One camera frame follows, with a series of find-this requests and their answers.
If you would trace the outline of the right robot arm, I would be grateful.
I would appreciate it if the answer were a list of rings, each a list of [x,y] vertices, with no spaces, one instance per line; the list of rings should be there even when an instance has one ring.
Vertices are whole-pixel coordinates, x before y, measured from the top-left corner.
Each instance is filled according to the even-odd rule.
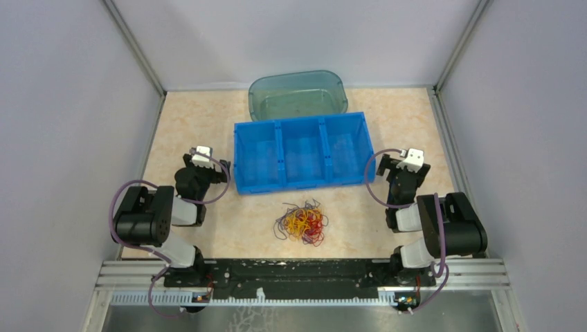
[[[396,159],[385,151],[376,170],[389,184],[385,206],[386,225],[394,233],[421,232],[414,242],[398,246],[390,256],[389,276],[399,285],[416,281],[439,262],[446,269],[450,257],[480,255],[488,237],[469,198],[463,192],[417,194],[431,166],[420,150],[401,152]]]

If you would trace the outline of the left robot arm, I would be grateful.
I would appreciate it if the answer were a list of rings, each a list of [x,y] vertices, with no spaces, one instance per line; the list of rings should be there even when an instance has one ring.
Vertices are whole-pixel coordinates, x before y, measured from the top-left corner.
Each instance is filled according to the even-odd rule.
[[[200,227],[211,185],[231,181],[231,163],[215,160],[209,151],[183,155],[184,167],[176,171],[173,186],[149,190],[135,185],[125,193],[112,214],[113,239],[148,251],[166,264],[162,274],[167,287],[206,286],[213,276],[201,250],[173,232],[173,227]]]

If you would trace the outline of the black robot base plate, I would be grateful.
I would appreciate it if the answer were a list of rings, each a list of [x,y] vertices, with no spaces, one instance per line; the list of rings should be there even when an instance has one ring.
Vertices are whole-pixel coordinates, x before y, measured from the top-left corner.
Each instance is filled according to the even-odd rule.
[[[396,259],[216,259],[170,268],[168,288],[211,287],[213,299],[374,299],[379,288],[434,286],[429,268],[400,267]]]

